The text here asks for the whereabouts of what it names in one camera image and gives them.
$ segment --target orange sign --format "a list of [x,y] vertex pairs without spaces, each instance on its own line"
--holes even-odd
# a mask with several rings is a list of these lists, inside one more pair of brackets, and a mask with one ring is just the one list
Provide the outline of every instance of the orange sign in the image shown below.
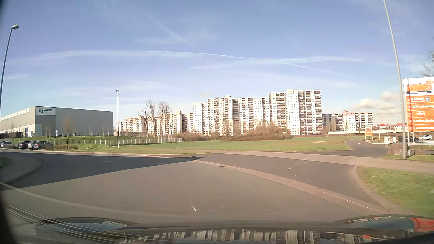
[[372,127],[365,128],[365,136],[372,136]]
[[402,79],[406,87],[407,127],[411,132],[434,131],[434,77]]

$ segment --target sky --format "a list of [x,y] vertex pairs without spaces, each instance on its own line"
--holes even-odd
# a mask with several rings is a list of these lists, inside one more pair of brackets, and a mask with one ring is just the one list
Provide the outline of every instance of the sky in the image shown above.
[[[401,75],[434,49],[432,0],[387,0]],[[135,117],[147,100],[193,112],[210,97],[320,89],[322,112],[400,122],[382,0],[14,0],[1,116],[52,106]]]

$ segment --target asphalt road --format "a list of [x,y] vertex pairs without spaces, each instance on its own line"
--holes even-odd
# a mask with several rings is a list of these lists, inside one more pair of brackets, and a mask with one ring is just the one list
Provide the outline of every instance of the asphalt road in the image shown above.
[[[1,152],[16,155],[17,152]],[[242,155],[120,157],[20,153],[42,168],[2,190],[15,207],[48,218],[100,217],[137,223],[188,220],[333,221],[360,216],[331,201],[265,178],[192,162],[270,172],[372,202],[351,182],[348,165]]]
[[377,204],[355,182],[351,175],[351,171],[354,170],[353,165],[310,161],[308,156],[305,160],[223,153],[191,156],[192,159],[196,157],[199,157],[201,161],[233,165],[283,176],[364,202]]
[[316,151],[316,152],[299,152],[308,154],[323,154],[323,155],[341,155],[354,157],[371,157],[379,158],[387,155],[388,148],[385,144],[371,144],[366,141],[357,139],[345,139],[350,151]]

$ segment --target metal fence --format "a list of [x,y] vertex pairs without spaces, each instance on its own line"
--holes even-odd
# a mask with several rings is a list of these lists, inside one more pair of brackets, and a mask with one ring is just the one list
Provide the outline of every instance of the metal fence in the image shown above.
[[[46,142],[52,143],[54,145],[66,145],[69,144],[101,144],[101,145],[117,145],[117,139],[108,140],[85,140],[85,139],[67,139],[65,137],[53,138],[44,140]],[[146,144],[156,144],[156,143],[167,143],[167,142],[181,142],[182,138],[153,138],[153,139],[119,139],[119,145],[146,145]]]

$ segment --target gray industrial building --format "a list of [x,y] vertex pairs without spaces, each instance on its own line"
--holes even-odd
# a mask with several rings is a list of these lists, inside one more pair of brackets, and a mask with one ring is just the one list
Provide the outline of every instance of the gray industrial building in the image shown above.
[[34,106],[0,118],[0,132],[23,136],[113,135],[113,112]]

